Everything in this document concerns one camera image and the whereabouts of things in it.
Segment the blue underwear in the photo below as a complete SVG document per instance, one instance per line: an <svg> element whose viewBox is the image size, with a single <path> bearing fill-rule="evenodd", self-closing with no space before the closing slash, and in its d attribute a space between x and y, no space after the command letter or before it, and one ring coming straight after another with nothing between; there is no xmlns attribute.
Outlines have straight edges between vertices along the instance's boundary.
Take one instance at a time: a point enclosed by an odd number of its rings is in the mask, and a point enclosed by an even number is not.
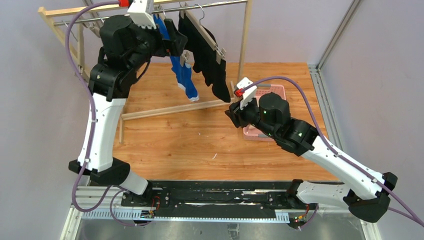
<svg viewBox="0 0 424 240"><path fill-rule="evenodd" d="M159 14L155 14L153 19L158 25L163 38L169 40L170 36L165 26L164 19L161 18ZM180 56L170 56L169 58L172 64L171 70L175 73L178 87L184 90L189 101L198 101L199 94L192 81L192 66L185 59L181 60Z"/></svg>

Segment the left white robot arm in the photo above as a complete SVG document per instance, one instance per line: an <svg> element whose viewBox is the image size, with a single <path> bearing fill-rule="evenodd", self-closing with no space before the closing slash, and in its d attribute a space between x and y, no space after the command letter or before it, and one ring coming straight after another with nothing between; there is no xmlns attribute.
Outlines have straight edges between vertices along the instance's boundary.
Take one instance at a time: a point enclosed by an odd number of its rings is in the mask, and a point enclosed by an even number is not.
<svg viewBox="0 0 424 240"><path fill-rule="evenodd" d="M99 34L102 47L88 81L94 105L89 109L81 153L68 168L98 184L143 195L150 182L134 173L127 162L113 157L116 128L130 89L138 81L138 69L152 57L180 56L188 39L170 18L149 28L125 15L106 19Z"/></svg>

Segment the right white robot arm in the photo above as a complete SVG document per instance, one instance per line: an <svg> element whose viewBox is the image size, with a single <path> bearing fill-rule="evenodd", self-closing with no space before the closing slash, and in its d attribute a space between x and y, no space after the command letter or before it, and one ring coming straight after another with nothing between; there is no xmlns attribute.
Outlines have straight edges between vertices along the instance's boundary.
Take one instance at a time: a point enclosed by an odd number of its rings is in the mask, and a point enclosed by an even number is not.
<svg viewBox="0 0 424 240"><path fill-rule="evenodd" d="M316 127L291 117L289 103L276 93L249 102L241 99L225 111L236 128L251 125L273 139L282 150L310 160L341 180L340 184L294 179L286 191L290 205L324 204L347 209L355 217L376 223L388 211L389 191L397 183L391 172L380 173L335 147Z"/></svg>

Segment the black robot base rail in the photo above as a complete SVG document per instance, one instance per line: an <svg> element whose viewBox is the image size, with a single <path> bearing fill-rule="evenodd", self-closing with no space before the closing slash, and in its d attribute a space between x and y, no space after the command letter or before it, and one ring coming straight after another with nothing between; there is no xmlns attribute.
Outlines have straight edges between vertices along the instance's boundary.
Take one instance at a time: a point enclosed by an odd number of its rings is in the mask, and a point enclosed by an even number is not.
<svg viewBox="0 0 424 240"><path fill-rule="evenodd" d="M316 208L289 194L289 181L154 180L145 195L108 202L119 220L305 223Z"/></svg>

